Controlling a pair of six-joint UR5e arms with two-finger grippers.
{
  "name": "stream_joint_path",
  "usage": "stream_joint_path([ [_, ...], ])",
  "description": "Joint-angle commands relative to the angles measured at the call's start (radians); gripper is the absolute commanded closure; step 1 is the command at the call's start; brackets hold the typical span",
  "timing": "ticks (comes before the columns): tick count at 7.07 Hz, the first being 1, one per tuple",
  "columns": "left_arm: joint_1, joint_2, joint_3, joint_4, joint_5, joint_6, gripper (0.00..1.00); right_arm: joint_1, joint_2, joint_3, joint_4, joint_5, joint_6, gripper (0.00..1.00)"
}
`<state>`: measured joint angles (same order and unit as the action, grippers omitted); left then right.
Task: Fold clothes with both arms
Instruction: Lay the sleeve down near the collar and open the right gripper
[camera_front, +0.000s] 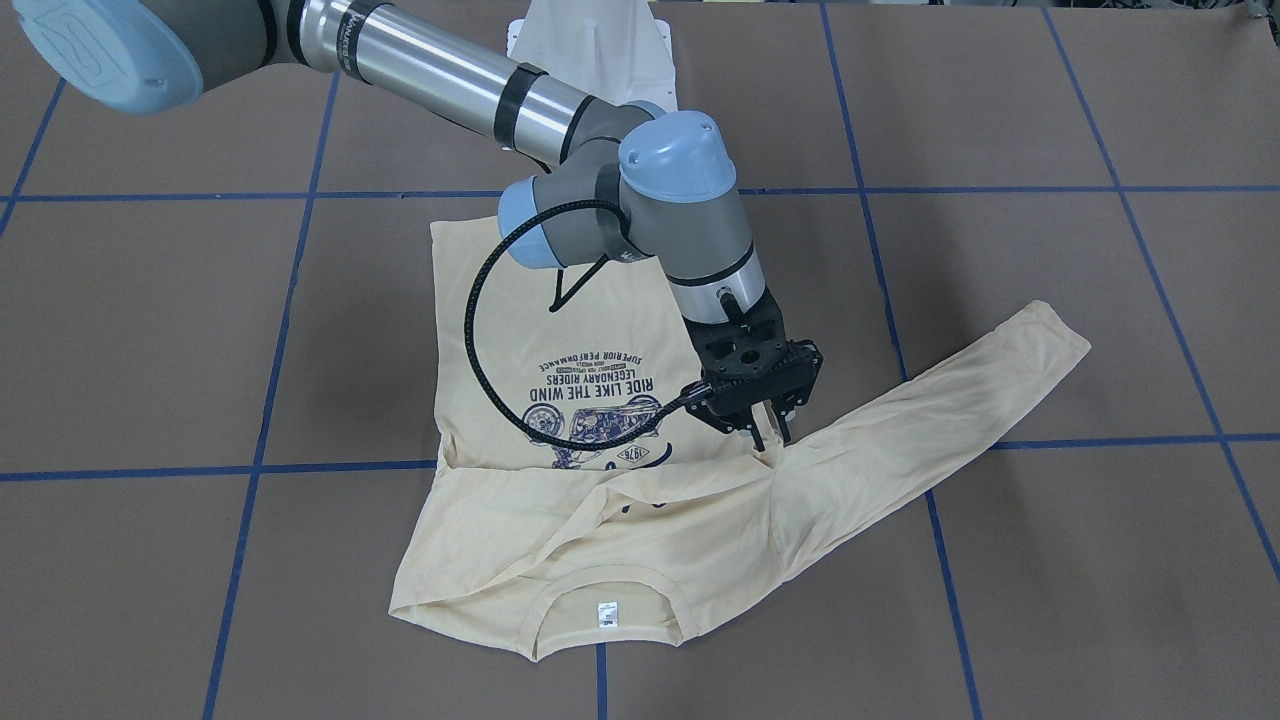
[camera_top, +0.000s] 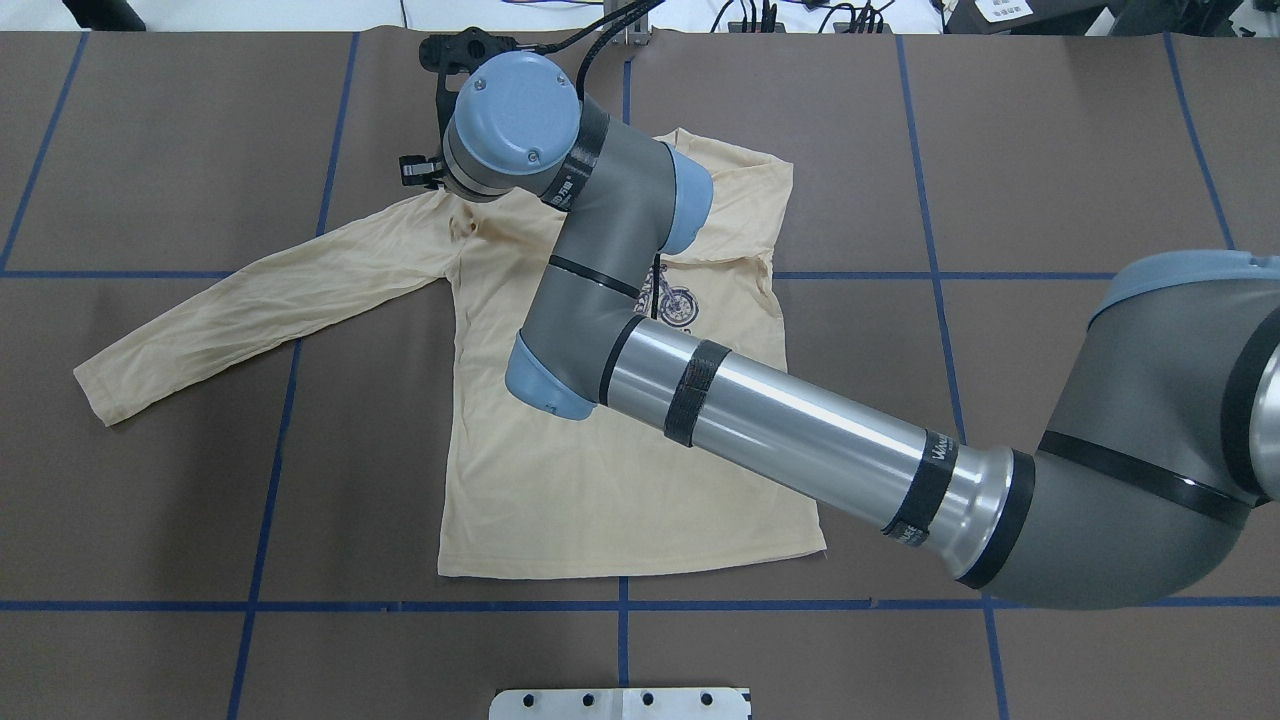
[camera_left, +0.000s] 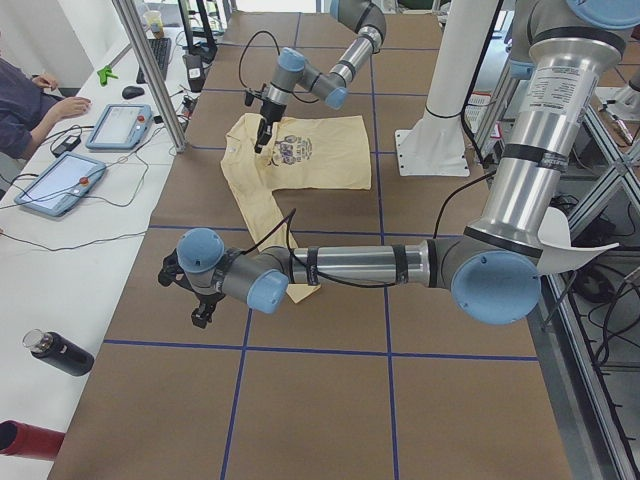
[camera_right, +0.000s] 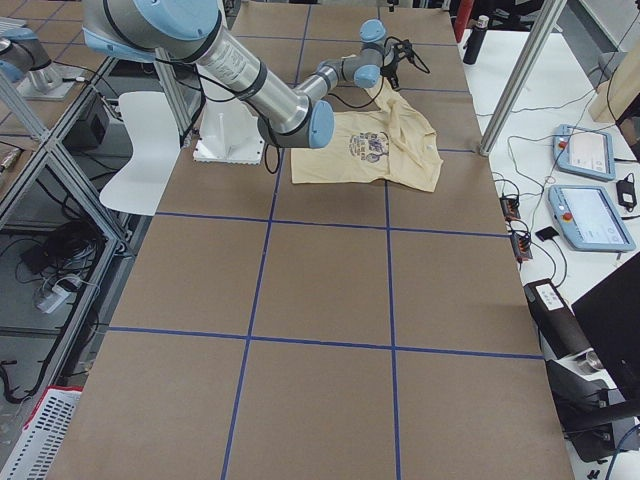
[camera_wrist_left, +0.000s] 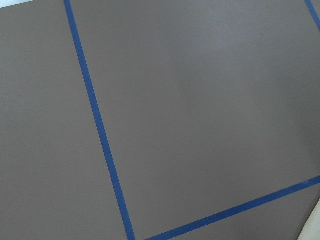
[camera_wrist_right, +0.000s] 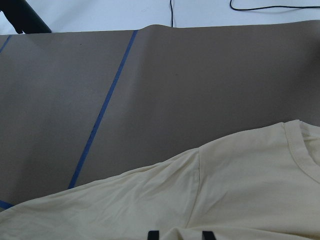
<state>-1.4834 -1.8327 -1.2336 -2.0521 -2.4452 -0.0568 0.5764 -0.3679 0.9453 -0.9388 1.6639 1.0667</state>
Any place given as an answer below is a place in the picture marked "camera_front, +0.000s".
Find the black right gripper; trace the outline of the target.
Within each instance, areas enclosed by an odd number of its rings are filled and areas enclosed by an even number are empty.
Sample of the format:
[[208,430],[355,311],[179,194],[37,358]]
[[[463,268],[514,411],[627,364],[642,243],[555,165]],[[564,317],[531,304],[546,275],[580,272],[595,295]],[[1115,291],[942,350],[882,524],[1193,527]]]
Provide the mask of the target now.
[[810,340],[790,341],[780,306],[767,290],[744,310],[732,291],[717,291],[727,322],[685,325],[701,379],[682,389],[682,406],[709,427],[744,432],[744,414],[768,402],[782,445],[790,445],[795,409],[810,398],[823,356]]

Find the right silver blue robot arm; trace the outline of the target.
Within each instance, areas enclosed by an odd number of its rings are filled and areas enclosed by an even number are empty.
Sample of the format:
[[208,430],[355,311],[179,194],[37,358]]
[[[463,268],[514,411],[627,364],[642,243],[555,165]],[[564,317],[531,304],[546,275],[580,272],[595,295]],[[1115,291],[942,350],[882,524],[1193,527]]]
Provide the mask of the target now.
[[[69,85],[105,108],[154,115],[275,63],[346,74],[430,111],[434,126],[489,138],[535,161],[508,187],[500,242],[483,260],[460,314],[471,383],[530,439],[612,448],[684,407],[763,447],[810,397],[822,364],[809,340],[785,336],[762,273],[717,124],[700,111],[609,102],[516,61],[392,1],[15,1],[15,23]],[[477,304],[503,255],[561,270],[653,259],[669,283],[701,366],[699,380],[617,436],[550,436],[513,413],[476,348]]]

